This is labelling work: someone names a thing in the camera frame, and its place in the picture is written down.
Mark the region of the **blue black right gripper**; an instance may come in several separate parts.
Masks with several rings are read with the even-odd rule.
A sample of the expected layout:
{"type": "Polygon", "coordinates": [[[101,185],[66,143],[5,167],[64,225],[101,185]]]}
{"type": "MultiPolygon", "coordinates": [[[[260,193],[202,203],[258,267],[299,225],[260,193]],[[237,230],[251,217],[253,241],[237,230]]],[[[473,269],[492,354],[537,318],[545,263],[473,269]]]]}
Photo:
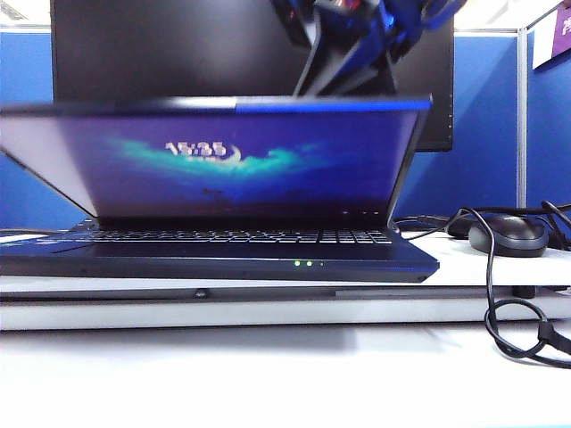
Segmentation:
{"type": "Polygon", "coordinates": [[[462,1],[317,1],[313,40],[294,94],[395,95],[389,56],[400,58],[439,29],[462,1]]]}

